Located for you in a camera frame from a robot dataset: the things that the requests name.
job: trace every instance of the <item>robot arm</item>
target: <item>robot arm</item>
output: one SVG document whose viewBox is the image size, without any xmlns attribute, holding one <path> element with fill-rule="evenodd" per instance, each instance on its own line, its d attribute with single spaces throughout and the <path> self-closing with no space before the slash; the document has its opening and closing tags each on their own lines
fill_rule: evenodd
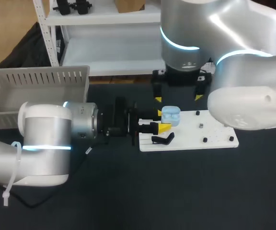
<svg viewBox="0 0 276 230">
<path fill-rule="evenodd" d="M 210 113 L 238 129 L 276 127 L 276 11 L 251 0 L 162 0 L 162 57 L 180 71 L 217 65 Z"/>
<path fill-rule="evenodd" d="M 100 117 L 94 103 L 23 104 L 18 126 L 24 143 L 13 185 L 55 186 L 65 183 L 69 176 L 71 137 L 94 139 L 97 127 L 101 125 Z M 16 153 L 16 147 L 0 142 L 2 185 L 9 182 Z"/>
</svg>

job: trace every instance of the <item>black tablecloth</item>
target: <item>black tablecloth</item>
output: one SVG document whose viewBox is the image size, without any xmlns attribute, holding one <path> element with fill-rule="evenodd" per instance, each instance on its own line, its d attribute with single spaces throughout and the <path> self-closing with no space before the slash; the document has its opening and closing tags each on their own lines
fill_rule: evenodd
<svg viewBox="0 0 276 230">
<path fill-rule="evenodd" d="M 126 96 L 138 108 L 153 107 L 150 85 L 91 85 L 89 102 L 103 108 Z M 206 109 L 192 88 L 163 88 L 165 104 Z M 276 129 L 236 131 L 235 149 L 139 152 L 130 138 L 115 138 L 91 151 L 75 177 L 37 209 L 10 198 L 0 230 L 274 230 L 276 229 Z M 17 130 L 0 140 L 22 140 Z M 86 143 L 73 143 L 71 167 Z M 15 187 L 36 202 L 55 188 Z"/>
</svg>

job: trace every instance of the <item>white plastic basket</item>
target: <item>white plastic basket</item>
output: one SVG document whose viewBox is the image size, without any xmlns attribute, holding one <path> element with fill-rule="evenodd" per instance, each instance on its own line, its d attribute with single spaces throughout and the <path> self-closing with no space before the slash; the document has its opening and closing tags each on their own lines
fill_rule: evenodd
<svg viewBox="0 0 276 230">
<path fill-rule="evenodd" d="M 86 102 L 89 66 L 0 69 L 0 129 L 17 128 L 24 102 Z"/>
</svg>

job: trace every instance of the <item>white plastic base plate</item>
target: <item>white plastic base plate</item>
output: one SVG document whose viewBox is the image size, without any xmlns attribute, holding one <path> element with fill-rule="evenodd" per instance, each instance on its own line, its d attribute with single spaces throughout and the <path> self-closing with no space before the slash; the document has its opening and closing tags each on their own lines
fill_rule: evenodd
<svg viewBox="0 0 276 230">
<path fill-rule="evenodd" d="M 139 124 L 150 122 L 152 121 L 140 120 Z M 172 132 L 175 137 L 169 145 L 153 144 L 152 134 L 139 133 L 140 151 L 223 149 L 236 148 L 239 145 L 234 129 L 215 120 L 208 110 L 200 111 L 200 115 L 196 115 L 196 111 L 182 111 L 180 124 L 158 136 L 167 138 Z"/>
</svg>

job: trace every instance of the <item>metal shelving unit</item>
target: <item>metal shelving unit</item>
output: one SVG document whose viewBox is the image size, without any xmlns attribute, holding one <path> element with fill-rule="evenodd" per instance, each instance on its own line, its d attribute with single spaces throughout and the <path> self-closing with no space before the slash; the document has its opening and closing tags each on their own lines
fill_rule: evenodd
<svg viewBox="0 0 276 230">
<path fill-rule="evenodd" d="M 161 58 L 161 1 L 147 0 L 145 10 L 118 13 L 114 0 L 94 0 L 90 12 L 46 17 L 42 0 L 33 0 L 52 66 L 89 65 L 90 76 L 151 74 L 164 69 Z M 50 1 L 50 9 L 57 4 Z M 57 61 L 55 26 L 66 43 Z"/>
</svg>

